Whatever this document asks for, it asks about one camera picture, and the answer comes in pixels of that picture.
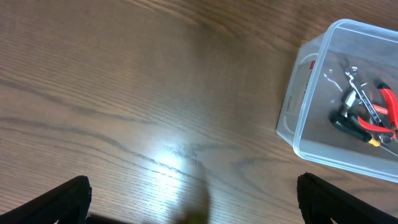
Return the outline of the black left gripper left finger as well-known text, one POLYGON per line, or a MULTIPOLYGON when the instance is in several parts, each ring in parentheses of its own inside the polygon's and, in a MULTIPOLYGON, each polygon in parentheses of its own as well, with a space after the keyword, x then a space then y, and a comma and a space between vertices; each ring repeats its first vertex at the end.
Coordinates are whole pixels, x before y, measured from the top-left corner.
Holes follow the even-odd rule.
POLYGON ((85 223, 91 193, 89 179, 80 175, 2 214, 1 223, 85 223))

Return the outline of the red black pliers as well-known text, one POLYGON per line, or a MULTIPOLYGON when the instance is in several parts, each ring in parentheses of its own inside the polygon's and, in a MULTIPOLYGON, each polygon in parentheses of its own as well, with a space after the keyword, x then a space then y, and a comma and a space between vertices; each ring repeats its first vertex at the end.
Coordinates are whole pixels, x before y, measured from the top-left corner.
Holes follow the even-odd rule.
MULTIPOLYGON (((380 114, 380 113, 378 113, 378 114, 379 114, 380 118, 382 119, 382 122, 384 123, 384 125, 387 126, 389 129, 395 129, 395 131, 397 133, 397 97, 396 97, 395 93, 392 91, 392 89, 386 83, 380 83, 377 86, 377 90, 379 91, 379 93, 381 94, 381 96, 384 99, 385 108, 388 109, 388 115, 384 115, 384 114, 380 114)), ((350 109, 350 111, 353 111, 354 113, 358 114, 358 112, 355 109, 350 109)))

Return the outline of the silver combination wrench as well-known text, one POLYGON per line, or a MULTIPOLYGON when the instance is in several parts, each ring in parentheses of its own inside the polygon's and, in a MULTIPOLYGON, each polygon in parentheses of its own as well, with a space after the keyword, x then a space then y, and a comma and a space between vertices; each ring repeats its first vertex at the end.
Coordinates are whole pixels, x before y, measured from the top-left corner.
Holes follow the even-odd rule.
POLYGON ((373 120, 369 123, 362 119, 358 114, 354 112, 348 113, 348 118, 352 120, 352 123, 359 129, 369 133, 371 135, 370 141, 375 141, 374 145, 389 144, 391 140, 396 136, 396 133, 384 125, 374 105, 371 104, 366 92, 363 90, 361 84, 358 84, 358 68, 350 67, 345 71, 345 75, 348 77, 349 84, 355 92, 355 97, 359 99, 366 111, 373 120))

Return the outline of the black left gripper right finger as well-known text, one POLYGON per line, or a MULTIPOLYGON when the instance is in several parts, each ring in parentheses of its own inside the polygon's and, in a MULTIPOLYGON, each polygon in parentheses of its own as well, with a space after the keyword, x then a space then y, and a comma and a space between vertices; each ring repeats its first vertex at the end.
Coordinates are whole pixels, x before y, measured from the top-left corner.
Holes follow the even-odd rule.
POLYGON ((309 224, 397 224, 397 218, 311 173, 297 179, 298 207, 309 224))

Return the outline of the black yellow screwdriver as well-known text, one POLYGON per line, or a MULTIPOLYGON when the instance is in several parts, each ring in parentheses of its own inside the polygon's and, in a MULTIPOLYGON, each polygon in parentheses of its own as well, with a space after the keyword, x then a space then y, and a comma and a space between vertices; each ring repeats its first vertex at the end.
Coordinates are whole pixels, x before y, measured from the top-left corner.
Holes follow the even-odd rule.
POLYGON ((381 147, 387 152, 397 156, 386 148, 392 139, 397 139, 395 129, 389 129, 384 126, 377 126, 363 120, 353 111, 338 111, 330 116, 332 125, 338 130, 374 147, 381 147))

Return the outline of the claw hammer black orange handle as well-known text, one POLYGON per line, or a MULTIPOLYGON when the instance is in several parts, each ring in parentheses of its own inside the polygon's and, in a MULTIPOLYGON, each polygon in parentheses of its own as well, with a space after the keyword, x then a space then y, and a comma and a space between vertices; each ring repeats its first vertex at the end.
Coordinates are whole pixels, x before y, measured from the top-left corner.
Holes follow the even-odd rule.
MULTIPOLYGON (((338 111, 335 111, 330 114, 330 119, 334 117, 348 117, 348 111, 355 106, 362 105, 367 110, 367 105, 363 102, 360 96, 357 94, 356 90, 350 90, 345 96, 341 99, 341 107, 338 111)), ((372 104, 371 108, 380 114, 388 115, 388 109, 376 104, 372 104)))

